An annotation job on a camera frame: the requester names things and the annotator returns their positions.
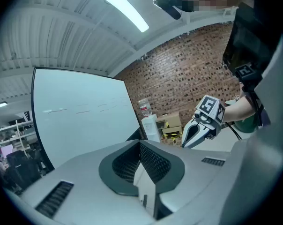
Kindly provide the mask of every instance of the black cable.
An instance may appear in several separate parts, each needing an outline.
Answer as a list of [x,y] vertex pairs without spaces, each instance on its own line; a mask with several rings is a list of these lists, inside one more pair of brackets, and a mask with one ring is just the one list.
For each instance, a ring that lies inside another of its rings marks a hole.
[[242,138],[239,136],[239,134],[234,130],[233,127],[231,127],[231,125],[226,122],[227,126],[232,130],[232,132],[235,134],[235,136],[237,137],[238,140],[241,140]]
[[257,103],[256,99],[254,98],[253,94],[251,92],[249,94],[250,94],[252,103],[254,105],[255,112],[258,115],[259,126],[262,126],[261,112],[263,110],[263,106],[261,105],[261,107],[259,108],[258,103]]

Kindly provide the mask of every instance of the computer monitor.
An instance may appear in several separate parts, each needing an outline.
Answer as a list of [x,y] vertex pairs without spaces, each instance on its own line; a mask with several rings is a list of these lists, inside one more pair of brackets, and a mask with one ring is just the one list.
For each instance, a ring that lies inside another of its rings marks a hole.
[[5,146],[5,147],[1,147],[1,153],[2,153],[3,157],[6,158],[6,156],[7,156],[8,154],[10,154],[10,153],[13,152],[13,149],[14,149],[14,148],[13,148],[12,144],[7,145],[7,146]]

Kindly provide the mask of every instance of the black mesh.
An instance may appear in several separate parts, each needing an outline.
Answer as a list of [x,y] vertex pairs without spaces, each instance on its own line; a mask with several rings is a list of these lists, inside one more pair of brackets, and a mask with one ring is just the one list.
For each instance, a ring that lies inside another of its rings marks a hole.
[[179,157],[147,141],[133,140],[103,158],[99,165],[99,175],[117,194],[138,196],[138,188],[133,182],[140,163],[154,182],[157,194],[173,190],[185,172],[184,163]]
[[140,144],[140,150],[141,163],[149,177],[156,184],[169,172],[171,163],[142,144]]
[[112,168],[120,178],[133,183],[140,162],[155,184],[171,169],[171,163],[167,159],[142,144],[137,144],[118,156],[113,161]]
[[143,196],[143,201],[142,201],[142,205],[146,208],[147,207],[147,201],[148,201],[148,195],[144,195]]
[[139,144],[118,156],[112,163],[114,172],[122,179],[133,184],[136,169],[140,163]]

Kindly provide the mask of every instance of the plastic bottle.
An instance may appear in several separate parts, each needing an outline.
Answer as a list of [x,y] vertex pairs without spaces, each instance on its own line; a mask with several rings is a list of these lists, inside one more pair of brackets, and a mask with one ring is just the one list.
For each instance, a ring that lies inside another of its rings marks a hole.
[[138,101],[138,105],[140,107],[140,110],[141,110],[142,114],[145,117],[148,117],[148,116],[152,115],[152,108],[151,108],[149,100],[147,98],[139,100]]

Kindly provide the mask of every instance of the vent grille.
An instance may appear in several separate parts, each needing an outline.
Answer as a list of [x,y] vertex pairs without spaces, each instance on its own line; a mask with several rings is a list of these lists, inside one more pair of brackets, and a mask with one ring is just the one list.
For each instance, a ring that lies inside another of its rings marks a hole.
[[53,218],[73,186],[72,183],[61,181],[36,207],[36,210],[49,218]]
[[224,163],[225,163],[224,160],[219,160],[219,159],[209,158],[209,157],[204,158],[202,160],[202,162],[208,163],[208,164],[211,164],[211,165],[216,165],[216,166],[223,166]]
[[112,163],[112,169],[120,178],[133,184],[139,164],[139,146],[136,145],[118,156]]
[[148,195],[144,195],[144,196],[143,196],[142,205],[143,205],[145,208],[147,207],[147,201],[148,201]]
[[140,144],[140,148],[141,164],[144,166],[151,180],[156,184],[169,172],[171,163],[143,144]]

